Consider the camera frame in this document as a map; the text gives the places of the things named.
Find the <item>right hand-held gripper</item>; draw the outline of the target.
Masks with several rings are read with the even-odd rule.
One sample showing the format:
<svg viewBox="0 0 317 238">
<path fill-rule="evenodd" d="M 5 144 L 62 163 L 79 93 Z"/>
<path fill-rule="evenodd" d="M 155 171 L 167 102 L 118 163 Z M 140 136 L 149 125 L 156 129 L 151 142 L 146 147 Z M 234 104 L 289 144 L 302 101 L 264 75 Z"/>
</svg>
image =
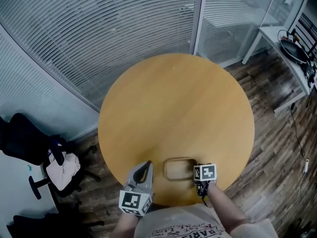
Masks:
<svg viewBox="0 0 317 238">
<path fill-rule="evenodd" d="M 198 196 L 204 198 L 207 195 L 208 186 L 217 180 L 216 164 L 205 164 L 194 166 L 194 185 Z"/>
</svg>

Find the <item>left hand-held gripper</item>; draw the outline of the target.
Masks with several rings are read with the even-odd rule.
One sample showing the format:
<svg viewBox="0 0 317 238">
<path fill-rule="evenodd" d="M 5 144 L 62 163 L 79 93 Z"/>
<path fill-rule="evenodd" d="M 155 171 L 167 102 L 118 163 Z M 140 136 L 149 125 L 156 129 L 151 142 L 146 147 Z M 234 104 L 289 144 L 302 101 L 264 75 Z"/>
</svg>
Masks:
<svg viewBox="0 0 317 238">
<path fill-rule="evenodd" d="M 126 214 L 144 216 L 153 202 L 153 163 L 145 161 L 128 174 L 119 195 L 119 209 Z"/>
</svg>

